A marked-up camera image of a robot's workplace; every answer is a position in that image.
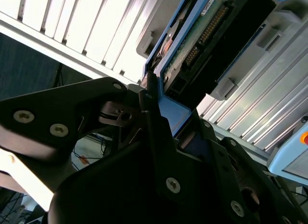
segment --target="silver screw head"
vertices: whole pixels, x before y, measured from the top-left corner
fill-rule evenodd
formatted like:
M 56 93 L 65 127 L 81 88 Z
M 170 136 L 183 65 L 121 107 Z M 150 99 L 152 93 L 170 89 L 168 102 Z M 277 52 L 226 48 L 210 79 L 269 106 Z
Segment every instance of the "silver screw head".
M 181 190 L 179 182 L 173 177 L 167 178 L 166 185 L 172 193 L 178 194 Z
M 242 206 L 240 205 L 240 203 L 238 203 L 237 201 L 231 201 L 231 207 L 233 209 L 233 211 L 240 217 L 244 217 L 245 216 L 245 212 L 244 209 L 242 208 Z
M 13 118 L 20 123 L 29 123 L 34 120 L 34 114 L 27 110 L 19 110 L 13 114 Z
M 56 137 L 65 137 L 68 134 L 68 128 L 64 124 L 53 124 L 49 131 Z
M 207 128 L 210 128 L 211 125 L 208 123 L 208 122 L 204 122 L 204 125 L 207 127 Z
M 236 143 L 235 143 L 235 141 L 233 141 L 233 140 L 230 140 L 230 143 L 231 143 L 231 145 L 233 145 L 233 146 L 236 146 Z

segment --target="orange button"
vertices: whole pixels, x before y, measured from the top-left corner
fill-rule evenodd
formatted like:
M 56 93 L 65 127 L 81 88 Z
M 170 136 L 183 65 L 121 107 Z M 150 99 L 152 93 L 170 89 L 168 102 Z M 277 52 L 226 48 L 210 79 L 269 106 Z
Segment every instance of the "orange button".
M 304 132 L 300 137 L 300 142 L 308 145 L 308 132 Z

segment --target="green circuit board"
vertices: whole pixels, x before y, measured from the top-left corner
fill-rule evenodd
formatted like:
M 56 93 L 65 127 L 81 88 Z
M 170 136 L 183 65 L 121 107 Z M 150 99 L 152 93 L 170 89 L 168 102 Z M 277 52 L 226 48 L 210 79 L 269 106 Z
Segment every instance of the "green circuit board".
M 200 36 L 207 29 L 212 18 L 220 9 L 222 3 L 226 0 L 209 0 L 204 10 L 192 26 L 180 48 L 174 54 L 168 67 L 164 71 L 164 79 L 170 79 L 172 72 L 176 70 L 184 61 L 187 61 L 187 55 L 193 53 L 193 48 Z

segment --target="circuit board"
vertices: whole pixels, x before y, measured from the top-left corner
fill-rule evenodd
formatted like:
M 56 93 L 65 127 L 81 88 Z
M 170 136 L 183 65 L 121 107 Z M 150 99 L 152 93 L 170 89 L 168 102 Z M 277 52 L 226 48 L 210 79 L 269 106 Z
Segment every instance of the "circuit board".
M 213 17 L 219 14 L 219 10 L 225 10 L 222 4 L 226 0 L 209 0 L 206 4 L 204 10 L 201 12 L 200 16 L 196 20 L 195 24 L 187 34 L 185 40 L 183 41 L 181 47 L 178 49 L 172 60 L 170 61 L 168 67 L 164 71 L 164 83 L 171 78 L 172 72 L 181 66 L 184 62 L 190 64 L 193 61 L 193 57 L 197 54 L 194 50 L 194 46 L 197 42 L 205 42 L 206 31 L 209 29 L 214 29 L 217 24 L 217 20 L 213 20 Z

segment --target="mounting hole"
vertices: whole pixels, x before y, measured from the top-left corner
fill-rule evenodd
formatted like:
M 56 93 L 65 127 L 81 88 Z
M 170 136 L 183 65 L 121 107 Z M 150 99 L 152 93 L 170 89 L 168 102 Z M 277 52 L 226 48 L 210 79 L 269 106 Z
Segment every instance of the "mounting hole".
M 223 170 L 229 172 L 229 169 L 226 166 L 222 166 Z
M 284 223 L 292 224 L 291 221 L 286 216 L 282 216 L 282 219 L 283 219 Z
M 259 210 L 260 201 L 256 193 L 251 188 L 244 188 L 241 191 L 246 207 L 252 212 Z
M 121 89 L 122 86 L 120 86 L 118 83 L 114 83 L 114 87 L 118 88 L 118 89 Z
M 122 116 L 121 116 L 121 119 L 123 121 L 128 121 L 130 118 L 131 118 L 131 114 L 128 113 L 128 112 L 123 113 Z

